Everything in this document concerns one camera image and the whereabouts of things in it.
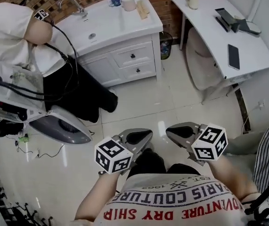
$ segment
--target trash can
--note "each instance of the trash can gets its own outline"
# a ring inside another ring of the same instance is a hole
[[[159,33],[159,43],[161,46],[161,60],[168,59],[171,53],[173,38],[167,32]]]

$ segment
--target white tile floor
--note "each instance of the white tile floor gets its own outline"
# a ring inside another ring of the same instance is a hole
[[[49,158],[32,160],[31,154],[17,153],[14,140],[0,138],[0,179],[10,202],[27,202],[40,217],[53,216],[56,225],[72,220],[82,199],[98,178],[99,166],[94,163],[94,144],[105,136],[113,136],[129,128],[149,128],[152,143],[164,158],[167,167],[174,163],[194,165],[185,150],[172,143],[165,135],[167,127],[184,122],[215,123],[226,128],[229,138],[240,135],[242,118],[235,95],[219,98],[201,105],[202,93],[195,89],[188,74],[184,56],[177,45],[169,59],[163,61],[164,82],[147,78],[114,87],[119,104],[114,113],[101,110],[98,123],[85,122],[95,132],[93,142],[85,145],[64,146],[60,153]],[[20,143],[24,151],[54,155],[61,147],[34,130],[29,130],[30,141]],[[120,177],[121,188],[126,175]]]

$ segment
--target person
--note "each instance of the person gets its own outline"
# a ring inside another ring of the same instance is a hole
[[[52,100],[45,102],[47,110],[52,105],[58,105],[80,119],[91,122],[98,121],[99,108],[113,112],[118,104],[117,96],[104,88],[80,65],[77,65],[77,75],[73,58],[69,57],[70,64],[66,63],[60,53],[47,47],[45,43],[56,47],[52,40],[56,40],[54,37],[59,35],[53,33],[51,24],[34,18],[33,12],[28,7],[0,3],[0,61],[34,71],[30,53],[33,54],[43,75],[44,93],[58,95],[45,96],[45,99]],[[68,41],[66,43],[67,46],[63,46],[66,51],[62,51],[65,55],[71,51]]]
[[[146,149],[120,193],[115,195],[119,173],[100,176],[69,225],[260,225],[244,213],[260,195],[253,181],[223,155],[208,163],[214,178],[183,164],[166,172],[164,160]],[[262,204],[259,213],[266,208]]]

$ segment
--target cabinet door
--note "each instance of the cabinet door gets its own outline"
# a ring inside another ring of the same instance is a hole
[[[119,71],[117,64],[108,53],[87,60],[80,59],[79,64],[103,86],[121,84],[125,80],[123,73]]]

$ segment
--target cabinet drawer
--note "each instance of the cabinet drawer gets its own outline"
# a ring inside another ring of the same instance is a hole
[[[156,75],[155,65],[153,61],[123,68],[121,71],[123,72],[124,77],[130,81]]]
[[[154,61],[152,42],[140,43],[111,52],[120,68]]]

